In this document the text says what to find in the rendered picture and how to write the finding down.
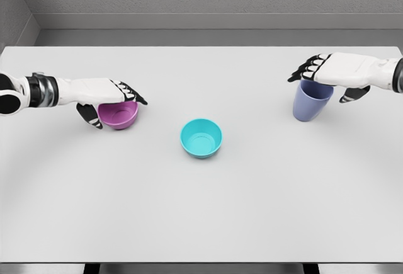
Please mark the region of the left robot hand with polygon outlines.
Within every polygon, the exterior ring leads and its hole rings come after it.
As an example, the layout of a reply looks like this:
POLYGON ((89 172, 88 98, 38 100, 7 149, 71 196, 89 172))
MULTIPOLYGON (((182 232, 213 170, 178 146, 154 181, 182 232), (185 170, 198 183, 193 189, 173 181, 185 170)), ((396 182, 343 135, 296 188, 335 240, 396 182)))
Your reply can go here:
POLYGON ((72 82, 76 94, 76 110, 85 122, 97 129, 103 125, 95 105, 134 101, 148 105, 146 100, 128 84, 107 78, 79 79, 72 82))

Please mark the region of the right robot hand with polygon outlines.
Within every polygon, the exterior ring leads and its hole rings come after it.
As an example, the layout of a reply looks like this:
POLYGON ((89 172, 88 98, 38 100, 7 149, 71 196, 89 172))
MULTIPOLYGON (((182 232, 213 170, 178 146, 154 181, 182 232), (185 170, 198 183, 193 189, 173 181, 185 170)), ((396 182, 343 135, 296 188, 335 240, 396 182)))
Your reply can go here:
POLYGON ((339 102, 348 103, 362 98, 370 91, 369 68, 376 60, 367 55, 342 52, 318 54, 301 64, 288 78, 288 82, 303 79, 327 86, 344 87, 346 91, 339 102))

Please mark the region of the purple bowl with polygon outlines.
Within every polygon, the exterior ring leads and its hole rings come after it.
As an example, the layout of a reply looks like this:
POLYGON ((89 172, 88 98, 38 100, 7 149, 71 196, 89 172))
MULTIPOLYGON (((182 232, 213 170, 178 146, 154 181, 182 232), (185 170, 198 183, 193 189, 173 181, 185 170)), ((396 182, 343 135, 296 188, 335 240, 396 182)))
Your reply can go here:
POLYGON ((123 130, 133 125, 137 118, 139 106, 137 102, 126 101, 114 104, 100 104, 98 115, 100 120, 115 130, 123 130))

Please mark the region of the lavender blue cup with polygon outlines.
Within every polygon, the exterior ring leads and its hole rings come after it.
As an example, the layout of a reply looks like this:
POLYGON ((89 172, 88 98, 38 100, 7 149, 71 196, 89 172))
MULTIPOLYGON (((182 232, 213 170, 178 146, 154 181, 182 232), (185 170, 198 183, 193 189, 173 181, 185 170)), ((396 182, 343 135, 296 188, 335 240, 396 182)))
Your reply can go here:
POLYGON ((301 80, 293 102, 293 116, 302 122, 313 120, 327 105, 333 92, 332 86, 301 80))

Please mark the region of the teal bowl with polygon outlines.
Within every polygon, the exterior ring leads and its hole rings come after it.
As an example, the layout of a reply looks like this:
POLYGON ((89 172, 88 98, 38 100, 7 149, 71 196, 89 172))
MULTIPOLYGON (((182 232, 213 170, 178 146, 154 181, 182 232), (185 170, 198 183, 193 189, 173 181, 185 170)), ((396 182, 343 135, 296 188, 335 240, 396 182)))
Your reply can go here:
POLYGON ((221 147, 223 133, 218 124, 207 118, 187 122, 180 132, 182 148, 192 157, 206 159, 221 147))

